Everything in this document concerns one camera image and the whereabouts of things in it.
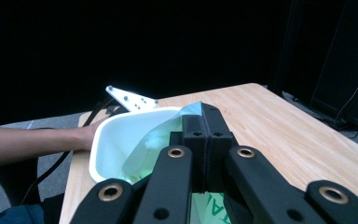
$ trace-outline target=screw hole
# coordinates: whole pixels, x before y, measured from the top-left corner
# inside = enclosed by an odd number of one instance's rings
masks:
[[[179,158],[185,155],[185,152],[180,148],[172,148],[168,150],[168,155],[172,158]]]
[[[304,218],[301,215],[301,213],[299,213],[297,210],[295,209],[289,209],[287,210],[287,215],[295,221],[302,221]]]
[[[348,196],[338,189],[334,189],[330,187],[320,187],[319,193],[322,194],[322,196],[324,196],[325,199],[327,199],[332,203],[344,204],[349,201]]]
[[[170,215],[170,212],[168,212],[168,210],[165,208],[157,209],[154,214],[155,218],[159,219],[159,220],[167,219],[169,215]]]
[[[244,158],[252,158],[255,153],[249,148],[240,148],[237,150],[238,155]]]
[[[103,187],[98,193],[98,197],[103,202],[111,202],[123,193],[123,188],[119,184],[112,184]]]

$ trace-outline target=black cable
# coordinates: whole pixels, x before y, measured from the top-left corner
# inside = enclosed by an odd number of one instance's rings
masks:
[[[97,116],[97,114],[106,106],[108,106],[111,102],[113,101],[113,97],[108,96],[106,97],[102,102],[99,102],[94,109],[91,111],[91,113],[89,114],[89,117],[87,118],[86,122],[83,124],[82,127],[88,126],[91,124],[91,122],[95,119],[95,117]],[[36,189],[36,187],[43,181],[45,180],[49,175],[51,175],[51,173],[53,173],[57,167],[59,167],[61,165],[61,163],[66,159],[66,157],[69,155],[71,151],[66,151],[63,152],[62,155],[57,159],[57,161],[50,167],[48,168],[48,170],[46,170],[46,172],[44,172],[41,176],[39,176],[32,184],[31,186],[28,188],[27,192],[25,193],[21,204],[24,204],[24,202],[27,200],[28,195],[30,195],[32,192],[34,192],[34,190]]]

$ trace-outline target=wooden table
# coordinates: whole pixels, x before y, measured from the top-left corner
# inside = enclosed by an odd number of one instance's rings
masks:
[[[159,100],[185,106],[202,101],[218,107],[240,145],[260,150],[293,186],[327,179],[358,196],[358,144],[258,84],[202,91]],[[81,118],[82,125],[87,114]],[[89,152],[74,153],[62,206],[62,224],[94,186]]]

